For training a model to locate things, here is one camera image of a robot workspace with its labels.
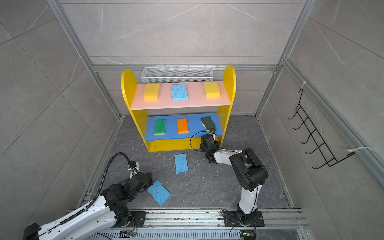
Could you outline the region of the green yellow sponge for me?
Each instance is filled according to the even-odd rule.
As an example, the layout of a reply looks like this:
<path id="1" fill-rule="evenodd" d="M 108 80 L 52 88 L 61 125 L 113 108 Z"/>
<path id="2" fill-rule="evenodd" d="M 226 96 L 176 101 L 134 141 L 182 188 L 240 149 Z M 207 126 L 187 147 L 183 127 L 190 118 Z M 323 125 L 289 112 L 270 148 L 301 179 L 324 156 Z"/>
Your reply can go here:
<path id="1" fill-rule="evenodd" d="M 167 120 L 155 120 L 154 135 L 165 135 L 166 134 Z"/>

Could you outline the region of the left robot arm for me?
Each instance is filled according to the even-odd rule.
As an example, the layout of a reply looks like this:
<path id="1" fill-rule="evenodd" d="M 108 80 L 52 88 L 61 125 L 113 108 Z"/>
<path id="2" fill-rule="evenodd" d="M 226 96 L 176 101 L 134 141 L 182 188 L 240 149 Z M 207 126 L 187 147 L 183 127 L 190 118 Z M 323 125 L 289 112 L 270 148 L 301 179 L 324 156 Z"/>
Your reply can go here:
<path id="1" fill-rule="evenodd" d="M 129 177 L 104 189 L 108 170 L 118 156 L 127 161 Z M 127 204 L 152 185 L 151 173 L 140 172 L 137 162 L 131 161 L 122 152 L 116 153 L 108 161 L 96 196 L 90 202 L 43 226 L 32 224 L 26 227 L 23 239 L 84 240 L 107 228 L 125 227 L 133 223 L 133 216 Z"/>

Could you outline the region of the light blue sponge row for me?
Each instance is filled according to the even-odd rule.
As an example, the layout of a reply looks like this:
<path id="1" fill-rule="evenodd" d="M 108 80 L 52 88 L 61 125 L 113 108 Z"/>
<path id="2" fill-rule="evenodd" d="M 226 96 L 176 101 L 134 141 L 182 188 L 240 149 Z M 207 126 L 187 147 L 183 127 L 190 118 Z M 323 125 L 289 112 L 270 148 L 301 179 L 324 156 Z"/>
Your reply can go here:
<path id="1" fill-rule="evenodd" d="M 175 155 L 175 167 L 177 174 L 184 173 L 189 170 L 186 154 Z"/>

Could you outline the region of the orange sponge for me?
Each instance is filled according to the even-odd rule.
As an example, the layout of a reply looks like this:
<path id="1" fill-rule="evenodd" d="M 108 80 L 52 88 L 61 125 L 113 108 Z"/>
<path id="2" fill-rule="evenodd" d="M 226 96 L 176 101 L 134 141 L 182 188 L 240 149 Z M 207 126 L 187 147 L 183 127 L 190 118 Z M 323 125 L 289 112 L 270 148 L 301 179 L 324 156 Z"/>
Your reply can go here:
<path id="1" fill-rule="evenodd" d="M 177 119 L 177 130 L 178 130 L 178 134 L 189 133 L 189 126 L 188 126 L 188 119 L 187 118 Z"/>

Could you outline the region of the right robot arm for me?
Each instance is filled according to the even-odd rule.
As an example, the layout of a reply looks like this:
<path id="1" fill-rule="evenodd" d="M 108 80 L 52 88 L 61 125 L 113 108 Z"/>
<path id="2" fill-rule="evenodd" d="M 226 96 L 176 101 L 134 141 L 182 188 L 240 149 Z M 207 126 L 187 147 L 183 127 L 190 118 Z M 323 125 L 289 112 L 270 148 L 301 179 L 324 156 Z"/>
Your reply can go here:
<path id="1" fill-rule="evenodd" d="M 260 190 L 269 173 L 251 148 L 225 150 L 215 141 L 215 135 L 208 133 L 201 137 L 201 151 L 210 163 L 225 164 L 233 168 L 242 187 L 241 199 L 237 205 L 235 225 L 250 225 L 261 219 L 257 201 Z"/>

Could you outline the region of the dark green curved sponge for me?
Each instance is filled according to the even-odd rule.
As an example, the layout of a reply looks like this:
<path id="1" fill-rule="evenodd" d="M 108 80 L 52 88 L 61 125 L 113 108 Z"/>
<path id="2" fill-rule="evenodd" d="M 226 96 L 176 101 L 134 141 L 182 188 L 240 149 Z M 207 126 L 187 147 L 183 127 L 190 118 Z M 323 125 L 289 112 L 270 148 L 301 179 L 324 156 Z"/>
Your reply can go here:
<path id="1" fill-rule="evenodd" d="M 210 116 L 201 118 L 202 124 L 205 127 L 206 132 L 215 133 L 216 125 Z"/>

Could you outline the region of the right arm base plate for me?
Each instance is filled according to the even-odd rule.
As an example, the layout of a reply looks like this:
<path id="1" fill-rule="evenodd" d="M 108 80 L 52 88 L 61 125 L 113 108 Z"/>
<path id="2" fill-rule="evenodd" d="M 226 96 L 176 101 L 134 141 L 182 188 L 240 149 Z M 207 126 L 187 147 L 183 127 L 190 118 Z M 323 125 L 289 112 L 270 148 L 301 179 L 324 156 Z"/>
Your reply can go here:
<path id="1" fill-rule="evenodd" d="M 264 227 L 264 217 L 262 212 L 254 211 L 249 215 L 244 215 L 241 211 L 222 210 L 221 215 L 226 227 Z"/>

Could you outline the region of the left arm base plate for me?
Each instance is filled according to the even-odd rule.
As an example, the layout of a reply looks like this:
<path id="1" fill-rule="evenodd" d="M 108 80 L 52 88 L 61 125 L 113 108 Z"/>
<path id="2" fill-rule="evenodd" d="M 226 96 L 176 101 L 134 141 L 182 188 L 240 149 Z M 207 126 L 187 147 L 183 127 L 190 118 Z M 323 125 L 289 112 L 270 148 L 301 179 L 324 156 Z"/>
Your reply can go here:
<path id="1" fill-rule="evenodd" d="M 130 214 L 131 215 L 125 218 L 125 220 L 123 221 L 124 223 L 123 227 L 132 229 L 135 224 L 136 228 L 143 228 L 147 212 L 134 211 L 134 212 L 130 212 Z"/>

